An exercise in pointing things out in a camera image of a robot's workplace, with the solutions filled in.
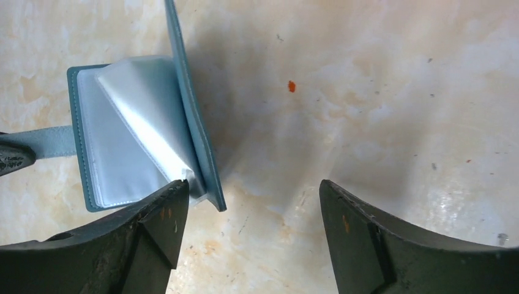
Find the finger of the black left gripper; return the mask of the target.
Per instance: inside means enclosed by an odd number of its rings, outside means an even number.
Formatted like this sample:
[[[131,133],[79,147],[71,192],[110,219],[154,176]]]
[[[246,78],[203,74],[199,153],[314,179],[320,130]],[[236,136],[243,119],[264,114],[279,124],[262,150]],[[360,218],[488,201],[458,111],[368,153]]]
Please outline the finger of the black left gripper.
[[[36,154],[30,147],[9,142],[4,135],[1,132],[1,176],[35,164]]]

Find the teal card holder wallet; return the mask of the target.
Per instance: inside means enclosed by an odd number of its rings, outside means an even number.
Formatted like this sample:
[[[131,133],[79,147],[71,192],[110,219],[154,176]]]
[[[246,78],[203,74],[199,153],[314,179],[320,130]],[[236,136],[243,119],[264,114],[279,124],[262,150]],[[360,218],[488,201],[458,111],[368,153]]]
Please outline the teal card holder wallet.
[[[191,204],[226,210],[173,1],[165,12],[172,55],[71,67],[72,124],[3,136],[36,161],[76,156],[90,212],[138,202],[177,179],[188,182]]]

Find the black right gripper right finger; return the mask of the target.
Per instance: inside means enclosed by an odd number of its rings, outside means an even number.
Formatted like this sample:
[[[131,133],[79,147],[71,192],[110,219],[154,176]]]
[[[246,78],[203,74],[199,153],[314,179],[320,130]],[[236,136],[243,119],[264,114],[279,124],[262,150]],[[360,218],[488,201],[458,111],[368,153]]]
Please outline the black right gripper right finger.
[[[441,235],[332,181],[319,199],[340,293],[517,293],[518,249]]]

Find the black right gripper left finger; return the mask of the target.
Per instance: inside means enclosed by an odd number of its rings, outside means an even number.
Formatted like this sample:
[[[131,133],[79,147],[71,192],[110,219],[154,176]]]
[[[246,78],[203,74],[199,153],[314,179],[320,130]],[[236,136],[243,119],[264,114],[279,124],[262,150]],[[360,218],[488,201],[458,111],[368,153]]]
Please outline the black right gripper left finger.
[[[177,267],[189,184],[45,241],[1,247],[2,293],[164,293]]]

